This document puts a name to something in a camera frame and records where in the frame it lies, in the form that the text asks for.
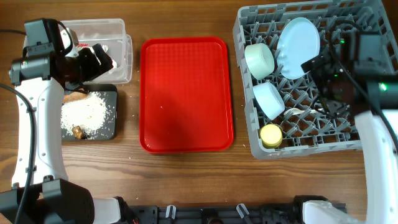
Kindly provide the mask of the brown food scrap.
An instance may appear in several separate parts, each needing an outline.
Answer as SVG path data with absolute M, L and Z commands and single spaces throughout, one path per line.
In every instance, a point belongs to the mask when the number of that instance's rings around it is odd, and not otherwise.
M 75 139 L 86 139 L 87 134 L 84 132 L 83 129 L 80 128 L 80 126 L 75 126 L 72 128 L 72 133 Z

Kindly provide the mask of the orange carrot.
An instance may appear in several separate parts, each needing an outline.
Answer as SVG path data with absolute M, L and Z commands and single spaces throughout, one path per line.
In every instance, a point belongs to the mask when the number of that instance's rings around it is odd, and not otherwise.
M 82 99 L 86 98 L 87 96 L 88 95 L 86 93 L 72 92 L 71 94 L 64 96 L 63 103 L 82 100 Z

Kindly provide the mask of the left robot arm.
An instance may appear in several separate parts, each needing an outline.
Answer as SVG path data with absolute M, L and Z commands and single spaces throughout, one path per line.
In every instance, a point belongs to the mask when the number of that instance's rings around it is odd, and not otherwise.
M 128 211 L 120 198 L 94 199 L 68 180 L 60 127 L 65 85 L 78 87 L 113 65 L 98 44 L 74 52 L 73 44 L 63 43 L 66 33 L 55 19 L 26 22 L 28 44 L 9 71 L 6 89 L 19 104 L 19 147 L 1 213 L 12 223 L 119 223 Z

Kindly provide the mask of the grey dishwasher rack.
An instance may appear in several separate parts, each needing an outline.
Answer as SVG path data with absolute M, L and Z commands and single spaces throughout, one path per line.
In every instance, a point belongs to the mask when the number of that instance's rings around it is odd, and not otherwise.
M 336 28 L 336 21 L 350 20 L 364 30 L 380 33 L 381 57 L 387 63 L 385 73 L 397 74 L 397 42 L 382 1 L 310 1 L 241 7 L 233 27 L 234 48 L 243 81 L 244 112 L 251 154 L 257 159 L 307 156 L 361 148 L 354 120 L 348 115 L 330 119 L 321 113 L 309 113 L 315 105 L 313 101 L 318 91 L 308 75 L 290 80 L 281 74 L 282 65 L 276 65 L 272 74 L 257 80 L 248 69 L 245 48 L 251 44 L 263 43 L 277 57 L 277 43 L 283 28 L 298 17 L 307 18 L 318 29 L 321 53 L 328 52 L 329 38 L 337 41 L 342 34 L 353 31 L 348 27 Z M 265 82 L 270 82 L 277 88 L 286 110 L 298 108 L 305 112 L 287 116 L 283 112 L 270 120 L 260 109 L 253 91 L 254 86 Z M 277 148 L 265 148 L 259 137 L 259 130 L 267 124 L 274 124 L 282 131 L 282 143 Z

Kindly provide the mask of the white plastic spoon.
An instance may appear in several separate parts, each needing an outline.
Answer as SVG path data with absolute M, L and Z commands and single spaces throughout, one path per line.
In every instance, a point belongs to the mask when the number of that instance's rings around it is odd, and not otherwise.
M 305 112 L 305 110 L 300 110 L 298 108 L 291 108 L 284 112 L 284 116 L 287 116 L 289 114 L 290 115 L 299 115 L 299 114 L 303 114 L 304 112 Z M 318 113 L 318 111 L 314 110 L 314 109 L 310 109 L 309 113 Z

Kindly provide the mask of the white tissue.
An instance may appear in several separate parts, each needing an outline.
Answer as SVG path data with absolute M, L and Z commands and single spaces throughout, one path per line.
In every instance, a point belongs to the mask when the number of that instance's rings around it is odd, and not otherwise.
M 95 44 L 92 47 L 89 47 L 89 49 L 97 59 L 102 72 L 108 72 L 117 67 L 116 61 L 113 60 L 108 54 L 107 45 Z

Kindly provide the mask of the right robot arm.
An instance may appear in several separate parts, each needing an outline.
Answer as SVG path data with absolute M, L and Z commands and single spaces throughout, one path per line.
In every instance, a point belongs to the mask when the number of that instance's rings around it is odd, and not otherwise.
M 385 73 L 381 36 L 345 34 L 341 48 L 302 64 L 318 89 L 325 114 L 354 118 L 367 186 L 366 223 L 397 223 L 397 77 Z

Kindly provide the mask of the green bowl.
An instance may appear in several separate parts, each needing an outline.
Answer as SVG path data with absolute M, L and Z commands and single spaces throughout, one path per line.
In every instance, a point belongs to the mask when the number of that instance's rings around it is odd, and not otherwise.
M 275 69 L 274 57 L 266 44 L 252 44 L 245 48 L 244 56 L 251 75 L 262 80 Z

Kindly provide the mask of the large light blue plate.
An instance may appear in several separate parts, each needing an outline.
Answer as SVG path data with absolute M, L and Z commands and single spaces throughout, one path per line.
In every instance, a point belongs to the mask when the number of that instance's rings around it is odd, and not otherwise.
M 310 20 L 295 18 L 282 30 L 277 50 L 276 60 L 282 65 L 281 74 L 296 80 L 305 75 L 301 65 L 320 53 L 320 34 Z

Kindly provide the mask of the yellow plastic cup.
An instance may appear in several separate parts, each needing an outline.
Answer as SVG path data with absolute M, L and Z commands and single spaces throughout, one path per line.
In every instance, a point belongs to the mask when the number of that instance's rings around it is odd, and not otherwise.
M 267 124 L 259 130 L 259 137 L 265 148 L 277 148 L 282 143 L 281 129 L 274 124 Z

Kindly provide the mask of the small light blue bowl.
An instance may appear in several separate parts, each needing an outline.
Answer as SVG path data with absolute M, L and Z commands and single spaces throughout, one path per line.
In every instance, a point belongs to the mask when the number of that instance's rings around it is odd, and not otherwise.
M 265 82 L 256 85 L 253 91 L 260 109 L 270 120 L 275 119 L 285 110 L 284 101 L 272 83 Z

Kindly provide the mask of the red serving tray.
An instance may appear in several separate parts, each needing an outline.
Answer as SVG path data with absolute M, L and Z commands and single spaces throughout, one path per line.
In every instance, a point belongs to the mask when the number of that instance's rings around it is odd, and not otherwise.
M 139 71 L 139 142 L 145 151 L 222 151 L 232 145 L 228 48 L 221 38 L 147 40 Z

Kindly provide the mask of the clear plastic bin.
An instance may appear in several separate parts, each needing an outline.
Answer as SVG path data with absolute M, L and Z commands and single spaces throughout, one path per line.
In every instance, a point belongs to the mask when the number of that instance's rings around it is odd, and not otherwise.
M 75 31 L 79 44 L 107 45 L 109 56 L 117 67 L 100 75 L 89 84 L 126 84 L 131 81 L 133 69 L 133 47 L 131 36 L 126 33 L 122 19 L 85 19 L 62 22 Z

